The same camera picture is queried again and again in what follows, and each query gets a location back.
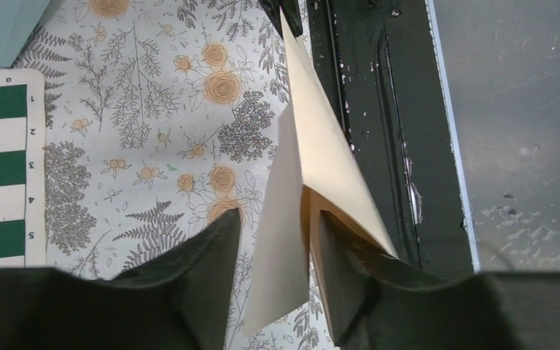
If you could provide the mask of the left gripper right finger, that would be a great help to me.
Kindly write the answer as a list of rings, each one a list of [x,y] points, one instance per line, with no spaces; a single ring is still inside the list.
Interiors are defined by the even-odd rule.
[[[342,349],[560,349],[560,272],[488,272],[449,281],[319,217],[333,343]]]

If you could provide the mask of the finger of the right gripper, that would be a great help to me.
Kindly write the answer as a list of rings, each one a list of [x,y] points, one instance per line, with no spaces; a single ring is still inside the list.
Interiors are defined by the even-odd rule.
[[[281,38],[284,37],[282,19],[286,20],[293,37],[303,35],[298,0],[259,0],[258,2]]]

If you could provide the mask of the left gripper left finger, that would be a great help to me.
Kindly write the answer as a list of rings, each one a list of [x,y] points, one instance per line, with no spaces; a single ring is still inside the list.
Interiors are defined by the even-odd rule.
[[[0,349],[221,349],[241,218],[111,280],[56,268],[0,268]]]

